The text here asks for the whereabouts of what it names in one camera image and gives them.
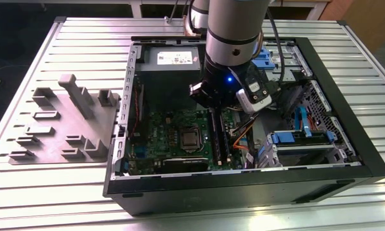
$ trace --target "green circuit board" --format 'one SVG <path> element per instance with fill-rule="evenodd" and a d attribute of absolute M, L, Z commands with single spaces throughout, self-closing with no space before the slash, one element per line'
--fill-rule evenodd
<path fill-rule="evenodd" d="M 234 126 L 231 111 L 222 112 L 225 128 Z M 206 110 L 150 112 L 147 126 L 146 158 L 203 157 L 209 159 L 209 170 L 234 169 L 234 163 L 217 165 L 211 159 L 209 121 Z M 198 138 L 195 149 L 182 148 L 182 134 L 194 132 Z"/>

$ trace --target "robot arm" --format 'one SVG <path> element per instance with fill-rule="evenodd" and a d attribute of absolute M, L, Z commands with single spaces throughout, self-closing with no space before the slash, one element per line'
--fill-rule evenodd
<path fill-rule="evenodd" d="M 210 0 L 202 82 L 190 96 L 205 107 L 226 107 L 237 99 L 251 114 L 271 103 L 251 57 L 261 43 L 269 0 Z"/>

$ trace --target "blue latch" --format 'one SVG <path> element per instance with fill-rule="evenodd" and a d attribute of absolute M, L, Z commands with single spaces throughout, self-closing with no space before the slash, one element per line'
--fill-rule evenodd
<path fill-rule="evenodd" d="M 261 48 L 258 56 L 251 60 L 253 64 L 258 69 L 273 70 L 275 69 L 275 64 L 270 60 L 270 54 L 265 47 Z"/>
<path fill-rule="evenodd" d="M 301 114 L 301 120 L 302 120 L 302 130 L 305 131 L 305 136 L 311 137 L 310 129 L 309 129 L 309 123 L 306 118 L 306 109 L 303 106 L 299 106 L 295 110 L 295 116 L 294 116 L 294 130 L 299 130 L 299 124 L 298 124 L 298 114 Z"/>
<path fill-rule="evenodd" d="M 326 137 L 327 137 L 330 143 L 334 142 L 334 136 L 333 136 L 331 131 L 326 131 Z"/>
<path fill-rule="evenodd" d="M 270 134 L 271 143 L 278 143 L 278 137 L 275 134 Z"/>
<path fill-rule="evenodd" d="M 291 132 L 277 132 L 275 135 L 278 136 L 278 139 L 279 139 L 281 143 L 293 143 L 293 142 L 295 142 Z"/>

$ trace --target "white label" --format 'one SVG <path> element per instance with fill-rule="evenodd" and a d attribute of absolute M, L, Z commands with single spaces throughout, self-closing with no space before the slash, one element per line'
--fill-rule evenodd
<path fill-rule="evenodd" d="M 254 158 L 251 157 L 251 155 L 249 153 L 246 153 L 245 158 L 250 163 L 254 161 Z"/>
<path fill-rule="evenodd" d="M 190 51 L 167 51 L 157 54 L 158 65 L 193 64 L 193 53 Z"/>

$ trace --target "black cable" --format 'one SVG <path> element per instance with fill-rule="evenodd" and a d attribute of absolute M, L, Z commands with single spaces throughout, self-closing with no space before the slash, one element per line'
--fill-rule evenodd
<path fill-rule="evenodd" d="M 246 132 L 246 144 L 247 144 L 247 152 L 253 157 L 251 160 L 251 167 L 255 167 L 255 163 L 257 163 L 257 153 L 255 153 L 255 144 L 254 144 L 254 138 L 253 138 L 253 132 L 251 132 L 251 128 L 247 130 Z"/>
<path fill-rule="evenodd" d="M 274 37 L 275 37 L 275 41 L 277 41 L 277 48 L 278 48 L 278 55 L 279 55 L 279 62 L 281 62 L 281 74 L 279 74 L 278 84 L 281 84 L 282 80 L 283 80 L 283 75 L 285 75 L 283 53 L 282 53 L 282 47 L 281 47 L 281 42 L 279 42 L 279 37 L 278 37 L 277 25 L 275 25 L 275 21 L 271 17 L 269 8 L 266 8 L 266 15 L 267 15 L 267 18 L 270 21 L 271 30 L 274 31 Z"/>
<path fill-rule="evenodd" d="M 190 1 L 190 5 L 187 6 L 187 16 L 186 17 L 187 17 L 187 24 L 190 25 L 190 30 L 191 30 L 193 33 L 195 33 L 195 28 L 191 26 L 193 25 L 193 21 L 191 21 L 193 1 L 194 0 Z"/>
<path fill-rule="evenodd" d="M 255 120 L 257 116 L 258 116 L 258 113 L 251 114 L 247 120 L 231 131 L 231 133 L 235 133 L 242 128 L 247 127 L 247 125 Z"/>
<path fill-rule="evenodd" d="M 185 4 L 183 4 L 183 7 L 182 7 L 182 14 L 181 14 L 181 17 L 182 17 L 182 15 L 183 15 L 183 13 L 185 13 L 185 9 L 186 9 L 187 1 L 189 1 L 189 0 L 185 0 Z"/>
<path fill-rule="evenodd" d="M 171 11 L 171 16 L 169 16 L 169 20 L 167 20 L 167 23 L 170 23 L 170 22 L 171 22 L 171 20 L 173 20 L 173 16 L 174 16 L 174 10 L 175 10 L 175 8 L 177 8 L 177 4 L 178 4 L 178 0 L 175 0 L 175 1 L 174 1 L 174 7 L 173 7 L 173 11 Z"/>

